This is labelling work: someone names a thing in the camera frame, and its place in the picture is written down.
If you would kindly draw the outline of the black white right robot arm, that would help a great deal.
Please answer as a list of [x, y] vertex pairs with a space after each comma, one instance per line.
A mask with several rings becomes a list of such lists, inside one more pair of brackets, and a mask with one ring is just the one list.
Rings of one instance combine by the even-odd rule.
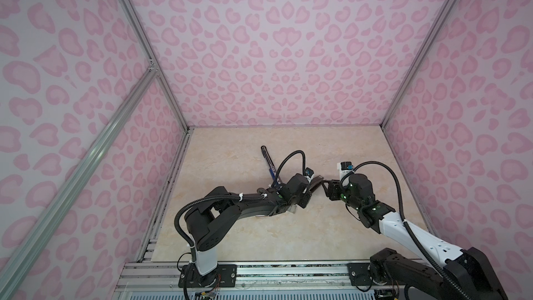
[[404, 215], [376, 199], [373, 184], [363, 174], [327, 181], [326, 197], [342, 201], [358, 214], [358, 220], [402, 245], [421, 263], [383, 249], [370, 259], [374, 279], [381, 275], [402, 282], [436, 299], [506, 299], [507, 294], [483, 251], [464, 249], [434, 236], [407, 221]]

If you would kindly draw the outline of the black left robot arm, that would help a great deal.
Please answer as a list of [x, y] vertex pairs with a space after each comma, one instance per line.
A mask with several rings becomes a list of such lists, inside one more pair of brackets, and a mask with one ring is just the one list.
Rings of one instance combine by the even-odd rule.
[[192, 269], [204, 277], [218, 268], [216, 247], [238, 220], [273, 217], [293, 206], [305, 208], [311, 196], [308, 186], [298, 187], [294, 192], [259, 188], [251, 194], [237, 194], [219, 186], [181, 208], [174, 218], [174, 227], [190, 248]]

